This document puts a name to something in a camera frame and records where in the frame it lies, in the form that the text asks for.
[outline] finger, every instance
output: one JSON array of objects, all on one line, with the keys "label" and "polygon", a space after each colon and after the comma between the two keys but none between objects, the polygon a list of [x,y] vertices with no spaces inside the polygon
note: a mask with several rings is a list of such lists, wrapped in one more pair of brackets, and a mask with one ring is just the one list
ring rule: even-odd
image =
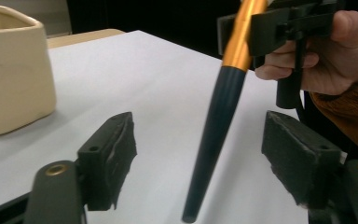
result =
[{"label": "finger", "polygon": [[[293,53],[271,53],[266,56],[265,65],[272,65],[282,68],[294,68],[296,61],[296,54]],[[315,66],[319,62],[319,56],[314,52],[307,52],[304,56],[303,67],[308,68]]]},{"label": "finger", "polygon": [[284,45],[275,49],[273,53],[288,53],[296,50],[296,42],[295,41],[286,41]]},{"label": "finger", "polygon": [[357,11],[338,11],[334,15],[331,39],[346,48],[358,47]]},{"label": "finger", "polygon": [[263,65],[255,69],[255,75],[264,80],[278,80],[289,77],[292,74],[291,68],[281,68],[270,65]]}]

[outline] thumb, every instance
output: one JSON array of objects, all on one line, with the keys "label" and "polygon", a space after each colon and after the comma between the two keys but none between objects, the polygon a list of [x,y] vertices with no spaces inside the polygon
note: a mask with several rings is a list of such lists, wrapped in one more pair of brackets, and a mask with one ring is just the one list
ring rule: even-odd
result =
[{"label": "thumb", "polygon": [[334,15],[331,39],[346,48],[358,47],[358,12],[338,11]]}]

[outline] sleeve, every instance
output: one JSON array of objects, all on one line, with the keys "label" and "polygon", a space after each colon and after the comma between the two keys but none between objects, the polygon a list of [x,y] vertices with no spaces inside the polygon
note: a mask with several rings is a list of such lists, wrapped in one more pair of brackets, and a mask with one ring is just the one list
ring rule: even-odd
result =
[{"label": "sleeve", "polygon": [[310,94],[316,107],[358,146],[358,87],[338,97]]}]

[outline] hand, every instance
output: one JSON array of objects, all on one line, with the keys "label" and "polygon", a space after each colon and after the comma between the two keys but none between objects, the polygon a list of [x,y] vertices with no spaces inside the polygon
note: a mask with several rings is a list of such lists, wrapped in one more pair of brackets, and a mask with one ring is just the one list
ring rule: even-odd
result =
[{"label": "hand", "polygon": [[[290,76],[295,50],[295,42],[288,41],[266,55],[255,74],[265,80]],[[340,95],[358,83],[358,12],[338,11],[329,38],[310,38],[303,68],[304,91]]]}]

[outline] black device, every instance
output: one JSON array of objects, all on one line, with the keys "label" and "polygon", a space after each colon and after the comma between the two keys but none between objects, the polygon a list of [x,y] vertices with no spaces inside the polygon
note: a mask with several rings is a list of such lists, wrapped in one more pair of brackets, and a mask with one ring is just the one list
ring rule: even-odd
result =
[{"label": "black device", "polygon": [[106,211],[136,156],[132,113],[108,119],[78,150],[76,161],[42,167],[31,192],[0,205],[0,224],[85,224],[89,211]]},{"label": "black device", "polygon": [[358,224],[358,160],[290,116],[269,111],[262,153],[273,173],[308,209],[309,224]]},{"label": "black device", "polygon": [[279,48],[287,40],[296,41],[296,62],[290,77],[278,80],[276,105],[295,108],[302,119],[300,99],[302,66],[307,39],[329,36],[334,13],[343,8],[339,0],[285,0],[274,1],[268,11],[252,17],[249,51],[254,56],[254,67],[264,64],[266,54]]}]

